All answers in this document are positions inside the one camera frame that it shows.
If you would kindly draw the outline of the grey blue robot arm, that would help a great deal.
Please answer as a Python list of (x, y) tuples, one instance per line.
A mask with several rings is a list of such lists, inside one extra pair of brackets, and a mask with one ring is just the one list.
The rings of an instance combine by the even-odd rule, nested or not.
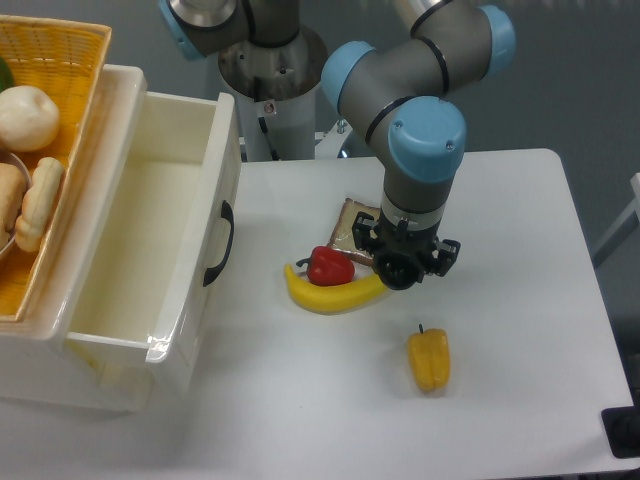
[(318, 93), (371, 149), (384, 168), (381, 212), (359, 214), (353, 233), (387, 287), (449, 271), (459, 245), (437, 231), (467, 129), (446, 97), (512, 61), (515, 32), (503, 11), (400, 1), (404, 43), (379, 52), (352, 41), (328, 52), (295, 1), (163, 1), (159, 9), (185, 57), (217, 57), (249, 160), (312, 156)]

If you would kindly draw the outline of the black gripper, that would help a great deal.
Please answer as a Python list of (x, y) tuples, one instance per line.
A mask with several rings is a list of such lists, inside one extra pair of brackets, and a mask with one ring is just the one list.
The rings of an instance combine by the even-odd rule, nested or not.
[(437, 238), (442, 208), (410, 213), (394, 205), (383, 205), (378, 224), (373, 215), (358, 211), (352, 225), (354, 245), (374, 257), (383, 251), (408, 255), (425, 275), (444, 277), (457, 262), (461, 243)]

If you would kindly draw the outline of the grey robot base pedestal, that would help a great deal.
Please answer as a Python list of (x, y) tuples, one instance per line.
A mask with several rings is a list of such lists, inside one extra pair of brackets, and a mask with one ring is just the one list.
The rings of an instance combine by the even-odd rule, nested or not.
[(302, 25), (276, 48), (237, 43), (218, 54), (226, 90), (235, 98), (246, 160), (305, 160), (315, 156), (316, 98), (328, 52)]

